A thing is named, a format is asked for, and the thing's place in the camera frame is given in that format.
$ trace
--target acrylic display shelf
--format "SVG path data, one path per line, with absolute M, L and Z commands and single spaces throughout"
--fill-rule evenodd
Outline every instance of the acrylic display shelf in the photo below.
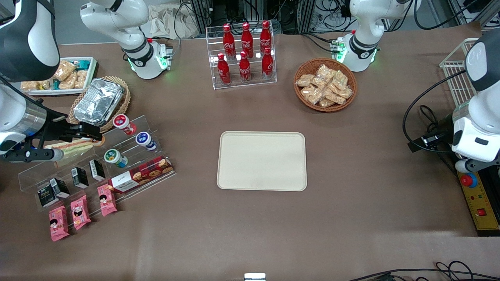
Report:
M 105 137 L 105 141 L 102 146 L 92 147 L 89 151 L 77 157 L 69 164 L 66 164 L 62 167 L 56 167 L 54 162 L 42 162 L 19 173 L 18 178 L 21 191 L 24 193 L 33 194 L 39 212 L 48 212 L 59 206 L 65 205 L 66 213 L 68 214 L 69 225 L 73 223 L 71 212 L 68 211 L 71 209 L 70 203 L 83 196 L 84 194 L 87 195 L 87 206 L 90 217 L 101 213 L 97 187 L 107 184 L 108 180 L 112 177 L 125 173 L 126 171 L 156 157 L 164 156 L 165 158 L 167 158 L 167 155 L 162 150 L 162 147 L 158 142 L 158 138 L 155 134 L 155 132 L 157 131 L 156 127 L 149 123 L 146 120 L 145 116 L 136 118 L 131 122 L 137 126 L 137 131 L 134 133 L 134 135 L 126 135 L 122 130 L 115 128 L 103 134 L 103 136 Z M 139 146 L 136 143 L 135 137 L 139 132 L 148 132 L 151 135 L 152 139 L 157 144 L 157 148 L 154 151 L 147 151 L 143 146 Z M 109 164 L 104 161 L 105 152 L 111 148 L 117 149 L 122 155 L 128 158 L 128 164 L 126 167 L 119 168 L 114 164 Z M 106 176 L 105 180 L 97 181 L 92 177 L 89 165 L 89 161 L 92 159 L 96 159 L 102 164 Z M 80 188 L 73 185 L 71 169 L 73 169 L 74 167 L 79 167 L 85 170 L 89 184 L 87 188 Z M 174 170 L 169 173 L 162 174 L 145 184 L 139 185 L 137 188 L 132 189 L 129 192 L 123 194 L 115 193 L 116 203 L 125 201 L 137 195 L 138 193 L 149 189 L 155 184 L 168 179 L 173 175 L 175 175 Z M 58 202 L 50 206 L 42 207 L 38 198 L 37 191 L 47 186 L 50 179 L 53 178 L 64 181 L 71 195 L 67 198 L 59 198 Z
M 223 35 L 224 30 L 222 26 L 211 26 L 206 28 L 206 47 L 208 49 L 208 62 L 210 63 L 210 72 L 212 75 L 213 88 L 224 89 L 231 87 L 241 87 L 250 86 L 258 84 L 268 84 L 276 83 L 276 49 L 275 49 L 275 36 L 273 30 L 273 21 L 269 21 L 269 31 L 271 32 L 271 56 L 273 60 L 272 71 L 273 75 L 270 80 L 264 80 L 262 78 L 262 56 L 261 56 L 261 44 L 260 36 L 262 31 L 262 22 L 251 22 L 250 23 L 250 33 L 253 38 L 253 57 L 249 58 L 250 69 L 251 69 L 251 79 L 246 83 L 242 83 L 240 79 L 240 52 L 242 51 L 242 32 L 243 24 L 235 23 L 231 25 L 231 32 L 234 36 L 234 45 L 236 47 L 236 60 L 227 60 L 229 65 L 229 73 L 231 75 L 231 84 L 224 86 L 222 85 L 221 79 L 219 77 L 219 70 L 217 69 L 217 63 L 219 59 L 217 58 L 218 53 L 223 53 L 224 57 L 226 52 L 224 52 Z

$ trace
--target coca-cola bottle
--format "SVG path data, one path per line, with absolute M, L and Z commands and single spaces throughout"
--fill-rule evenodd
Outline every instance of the coca-cola bottle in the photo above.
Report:
M 218 53 L 217 57 L 219 59 L 219 62 L 217 63 L 217 69 L 219 71 L 219 77 L 220 81 L 223 86 L 227 86 L 231 84 L 231 75 L 229 73 L 229 65 L 228 63 L 224 60 L 224 54 L 223 53 Z
M 262 58 L 262 78 L 271 80 L 273 78 L 273 57 L 271 56 L 271 48 L 264 49 L 264 57 Z
M 269 21 L 262 22 L 262 32 L 260 33 L 260 57 L 264 56 L 264 49 L 271 47 L 271 32 L 269 31 Z
M 240 53 L 241 60 L 239 61 L 239 76 L 241 82 L 246 84 L 250 81 L 252 73 L 250 72 L 250 62 L 247 58 L 247 52 L 242 50 Z
M 222 27 L 224 29 L 224 37 L 222 43 L 224 44 L 225 56 L 228 61 L 236 60 L 235 38 L 231 34 L 231 26 L 226 23 Z
M 243 23 L 243 34 L 241 34 L 241 48 L 249 58 L 254 57 L 254 39 L 250 33 L 250 23 Z

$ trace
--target wire rack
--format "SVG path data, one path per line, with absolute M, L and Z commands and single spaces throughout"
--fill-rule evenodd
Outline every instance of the wire rack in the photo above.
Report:
M 465 57 L 478 38 L 468 38 L 462 41 L 443 61 L 439 64 L 444 75 L 449 77 L 465 69 Z M 476 95 L 476 89 L 472 87 L 469 77 L 465 74 L 458 75 L 448 80 L 448 86 L 455 102 L 459 106 Z

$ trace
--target red cookie box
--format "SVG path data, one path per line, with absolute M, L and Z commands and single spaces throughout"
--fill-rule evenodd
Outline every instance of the red cookie box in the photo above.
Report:
M 170 161 L 159 156 L 109 179 L 107 183 L 114 188 L 114 192 L 125 193 L 173 170 Z

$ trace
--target wicker basket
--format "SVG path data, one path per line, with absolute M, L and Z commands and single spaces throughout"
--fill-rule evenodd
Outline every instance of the wicker basket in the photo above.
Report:
M 104 133 L 109 131 L 111 128 L 113 128 L 113 119 L 115 119 L 115 116 L 118 114 L 125 114 L 127 111 L 127 108 L 129 107 L 130 103 L 130 91 L 129 87 L 127 86 L 127 83 L 123 81 L 122 79 L 114 76 L 104 76 L 102 79 L 114 82 L 116 84 L 120 84 L 123 89 L 125 89 L 125 95 L 121 97 L 120 102 L 116 105 L 116 108 L 114 109 L 112 117 L 109 119 L 109 121 L 104 124 L 100 128 L 100 132 Z M 73 102 L 73 105 L 71 106 L 71 109 L 69 110 L 69 122 L 72 124 L 78 124 L 78 120 L 75 118 L 75 107 L 77 104 L 84 98 L 85 93 L 87 92 L 87 89 L 85 89 L 79 96 L 76 98 L 76 100 Z
M 347 76 L 348 81 L 347 85 L 352 89 L 352 96 L 348 98 L 344 104 L 334 104 L 329 107 L 320 107 L 314 104 L 309 103 L 304 96 L 302 96 L 301 93 L 301 88 L 295 84 L 295 81 L 297 81 L 302 75 L 304 74 L 313 74 L 316 75 L 316 71 L 320 68 L 320 65 L 324 64 L 330 69 L 333 70 L 341 70 L 345 76 Z M 356 97 L 356 94 L 358 93 L 358 84 L 356 83 L 356 77 L 354 77 L 353 72 L 345 65 L 342 63 L 331 59 L 331 58 L 325 58 L 325 57 L 318 57 L 318 58 L 313 58 L 311 60 L 308 60 L 304 62 L 298 69 L 297 72 L 295 72 L 295 78 L 293 79 L 293 87 L 295 88 L 295 93 L 297 94 L 297 97 L 308 107 L 321 111 L 321 112 L 334 112 L 334 111 L 339 111 L 345 107 L 347 107 L 350 103 L 353 102 L 354 98 Z

